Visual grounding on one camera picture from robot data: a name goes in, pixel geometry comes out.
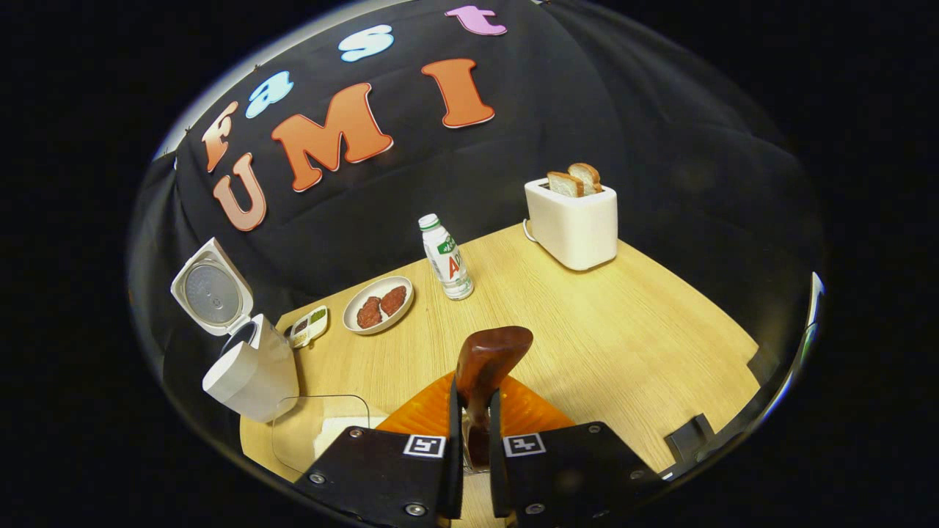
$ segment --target cooked meat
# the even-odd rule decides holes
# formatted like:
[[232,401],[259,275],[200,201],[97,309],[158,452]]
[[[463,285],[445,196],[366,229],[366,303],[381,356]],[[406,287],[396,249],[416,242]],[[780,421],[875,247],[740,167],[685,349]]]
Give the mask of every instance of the cooked meat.
[[403,286],[396,287],[389,291],[381,298],[381,310],[387,315],[397,312],[398,308],[405,303],[405,296],[407,294],[408,289]]
[[381,322],[381,312],[378,311],[378,305],[381,303],[381,299],[378,297],[369,297],[365,304],[362,305],[362,308],[359,310],[359,315],[356,316],[356,319],[359,322],[359,326],[363,329],[371,328]]

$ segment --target wooden table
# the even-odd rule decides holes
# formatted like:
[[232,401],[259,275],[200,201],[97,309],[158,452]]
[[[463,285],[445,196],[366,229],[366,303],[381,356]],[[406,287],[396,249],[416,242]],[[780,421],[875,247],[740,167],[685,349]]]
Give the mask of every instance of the wooden table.
[[[531,329],[534,343],[512,376],[577,423],[606,422],[660,472],[675,462],[666,435],[702,412],[719,431],[759,388],[747,369],[753,339],[622,241],[615,259],[586,272],[564,268],[526,239],[521,225],[460,248],[476,286],[472,295],[448,299],[426,259],[390,271],[381,277],[406,276],[415,298],[380,334],[354,334],[341,320],[346,303],[373,281],[284,314],[279,331],[316,306],[330,309],[326,333],[296,353],[300,394],[357,395],[390,413],[453,370],[469,334],[520,325]],[[310,430],[302,417],[309,412],[293,413],[296,430]],[[291,482],[301,477],[274,456],[271,424],[242,418],[240,433],[246,456]],[[279,434],[278,441],[309,445],[309,437],[294,436]],[[463,519],[454,525],[502,526],[492,518],[488,474],[468,476],[464,486]]]

